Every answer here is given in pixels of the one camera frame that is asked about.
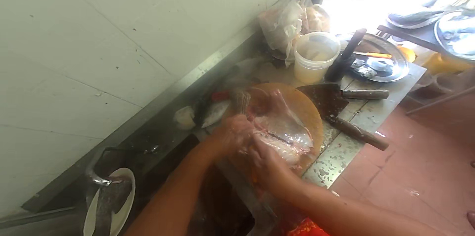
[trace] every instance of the wooden cutting board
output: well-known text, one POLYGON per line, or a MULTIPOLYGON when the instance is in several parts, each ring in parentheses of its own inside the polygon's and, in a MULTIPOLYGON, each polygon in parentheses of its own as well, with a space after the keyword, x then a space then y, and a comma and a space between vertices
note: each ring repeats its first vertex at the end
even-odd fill
MULTIPOLYGON (((297 117, 299 117, 300 121, 302 121, 304 126, 310 131, 313 139, 313 148, 310 149, 309 153, 300 155, 300 160, 294 169, 294 172, 298 176, 301 176, 318 158, 320 147, 324 138, 323 123, 317 108, 304 93, 298 91, 292 86, 283 83, 264 83, 258 84, 254 87, 262 89, 267 93, 270 93, 274 90, 280 90, 290 110, 293 111, 297 117)), ((232 115, 234 115, 234 109, 229 107, 223 115, 223 118, 232 115)), ((238 162, 236 164, 237 161, 235 159, 231 160, 233 160, 232 162, 236 166, 238 166, 237 164, 239 164, 239 167, 245 166, 245 164, 242 162, 238 162)))

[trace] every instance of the white wall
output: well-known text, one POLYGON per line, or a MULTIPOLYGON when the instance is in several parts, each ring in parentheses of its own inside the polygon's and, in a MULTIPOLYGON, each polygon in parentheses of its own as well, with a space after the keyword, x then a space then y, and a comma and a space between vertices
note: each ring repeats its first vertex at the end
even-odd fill
POLYGON ((0 216, 277 0, 0 0, 0 216))

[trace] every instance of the wooden handle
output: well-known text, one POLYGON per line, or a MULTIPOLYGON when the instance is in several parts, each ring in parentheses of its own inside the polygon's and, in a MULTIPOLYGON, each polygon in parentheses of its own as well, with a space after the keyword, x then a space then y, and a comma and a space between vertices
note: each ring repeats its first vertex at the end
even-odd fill
POLYGON ((392 58, 391 54, 374 53, 374 52, 368 53, 368 56, 376 57, 376 58, 384 58, 384 59, 391 59, 392 58))
POLYGON ((345 90, 341 91, 343 98, 349 99, 387 99, 388 90, 345 90))
POLYGON ((383 141, 381 138, 376 137, 375 135, 369 133, 368 131, 357 127, 354 124, 351 124, 339 117, 333 119, 327 119, 336 129, 341 130, 341 132, 347 134, 348 136, 355 138, 357 140, 371 144, 372 146, 380 149, 386 150, 389 147, 389 143, 383 141))

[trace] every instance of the hand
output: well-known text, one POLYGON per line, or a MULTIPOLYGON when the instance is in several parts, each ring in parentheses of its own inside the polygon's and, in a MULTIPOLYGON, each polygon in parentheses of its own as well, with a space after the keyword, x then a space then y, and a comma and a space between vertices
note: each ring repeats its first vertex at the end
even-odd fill
POLYGON ((222 158, 247 146, 251 142, 253 129, 245 115, 229 117, 203 142, 203 148, 214 160, 222 158))
POLYGON ((250 150, 250 155, 259 183, 275 197, 291 202, 294 196, 298 196, 304 182, 272 147, 262 142, 257 135, 253 139, 255 148, 250 150))

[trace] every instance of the black handle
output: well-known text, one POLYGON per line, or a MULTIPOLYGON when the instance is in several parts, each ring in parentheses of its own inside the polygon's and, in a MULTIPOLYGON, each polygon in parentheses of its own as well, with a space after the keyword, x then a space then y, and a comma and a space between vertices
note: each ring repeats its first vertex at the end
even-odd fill
POLYGON ((341 91, 341 96, 348 99, 387 99, 388 90, 355 90, 341 91))
POLYGON ((325 74, 325 80, 329 82, 338 82, 343 78, 345 72, 351 64, 354 62, 354 55, 353 51, 358 46, 359 42, 363 39, 364 35, 366 34, 366 29, 361 28, 356 30, 353 34, 353 37, 348 42, 343 53, 336 58, 332 65, 328 68, 325 74))

